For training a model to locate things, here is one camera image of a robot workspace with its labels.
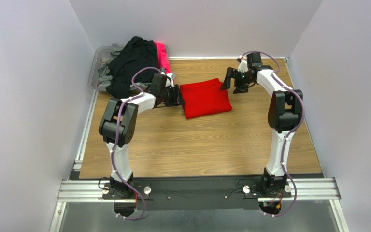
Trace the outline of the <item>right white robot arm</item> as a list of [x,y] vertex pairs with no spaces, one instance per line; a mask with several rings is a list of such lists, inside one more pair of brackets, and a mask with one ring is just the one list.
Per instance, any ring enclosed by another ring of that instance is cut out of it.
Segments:
[[234,93],[246,93],[255,84],[262,86],[271,97],[268,124],[272,142],[269,161],[256,190],[273,194],[287,185],[287,161],[289,147],[295,131],[304,122],[302,92],[285,84],[270,66],[256,66],[242,72],[227,68],[221,90],[234,84]]

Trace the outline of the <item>red t-shirt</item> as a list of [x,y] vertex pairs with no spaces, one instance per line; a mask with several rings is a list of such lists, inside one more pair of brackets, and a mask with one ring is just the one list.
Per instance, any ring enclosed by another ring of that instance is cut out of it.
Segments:
[[180,85],[180,92],[185,101],[183,110],[186,119],[231,111],[228,92],[220,89],[222,84],[218,78],[214,78]]

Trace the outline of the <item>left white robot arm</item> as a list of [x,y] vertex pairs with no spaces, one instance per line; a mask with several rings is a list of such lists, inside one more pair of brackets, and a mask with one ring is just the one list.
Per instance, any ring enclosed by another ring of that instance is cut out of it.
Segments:
[[172,73],[155,73],[147,90],[125,99],[109,99],[99,125],[110,152],[112,172],[109,192],[122,197],[134,193],[133,171],[129,162],[129,143],[134,137],[140,113],[157,108],[184,105],[179,85],[174,84]]

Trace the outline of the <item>black t-shirt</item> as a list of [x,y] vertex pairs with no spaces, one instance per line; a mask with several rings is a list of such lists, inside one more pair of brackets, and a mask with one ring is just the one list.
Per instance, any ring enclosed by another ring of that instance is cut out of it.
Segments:
[[107,73],[112,77],[106,91],[114,98],[123,99],[131,95],[132,77],[141,69],[148,68],[136,75],[135,83],[151,83],[158,68],[157,48],[153,40],[134,36],[120,54],[108,65]]

